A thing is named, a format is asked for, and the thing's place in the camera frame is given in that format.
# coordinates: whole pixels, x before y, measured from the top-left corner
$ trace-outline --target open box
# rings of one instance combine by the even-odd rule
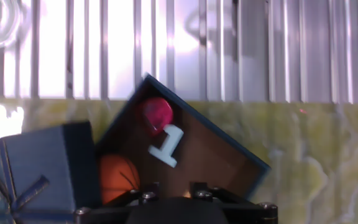
[[[151,137],[139,122],[139,105],[164,98],[172,108],[172,124],[183,131],[172,157],[175,167],[157,159],[150,146],[160,148],[167,134]],[[249,198],[270,167],[224,131],[148,75],[96,145],[99,156],[119,154],[137,167],[141,185],[160,183],[161,197],[183,196],[189,182],[207,182]]]

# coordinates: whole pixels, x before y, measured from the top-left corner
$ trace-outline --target box lid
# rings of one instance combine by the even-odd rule
[[[8,159],[8,163],[2,163],[3,159]],[[39,188],[37,195],[21,210],[72,213],[80,207],[101,205],[89,122],[0,139],[0,181],[4,187],[12,181],[19,198],[40,178],[45,178],[43,184],[47,186]],[[0,210],[7,208],[3,201],[0,201]]]

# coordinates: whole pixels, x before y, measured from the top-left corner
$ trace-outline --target metal panel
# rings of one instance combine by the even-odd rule
[[[0,49],[0,97],[127,99],[147,72],[185,100],[358,103],[358,0],[22,9],[17,41]]]
[[[134,2],[108,4],[108,83],[110,99],[128,99],[135,88]]]
[[[74,2],[73,23],[73,94],[76,99],[84,99],[89,93],[85,90],[85,1]]]
[[[66,90],[66,1],[33,1],[40,4],[39,44],[34,38],[33,26],[33,74],[32,96],[64,98]]]
[[[268,12],[265,1],[241,0],[238,6],[239,91],[241,101],[268,101]]]
[[[95,100],[101,99],[100,10],[100,1],[89,1],[89,97]]]
[[[329,3],[300,0],[301,94],[304,102],[331,102]]]

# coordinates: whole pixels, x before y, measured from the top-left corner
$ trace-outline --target orange ball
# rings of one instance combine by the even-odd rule
[[[125,157],[112,154],[103,156],[99,163],[99,173],[103,204],[140,187],[137,169]]]

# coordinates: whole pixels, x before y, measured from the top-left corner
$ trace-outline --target yellow marbled surface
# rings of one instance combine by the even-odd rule
[[[97,141],[124,103],[0,101],[0,137],[88,119]],[[276,203],[280,223],[358,224],[358,105],[190,105],[272,167],[252,200]]]

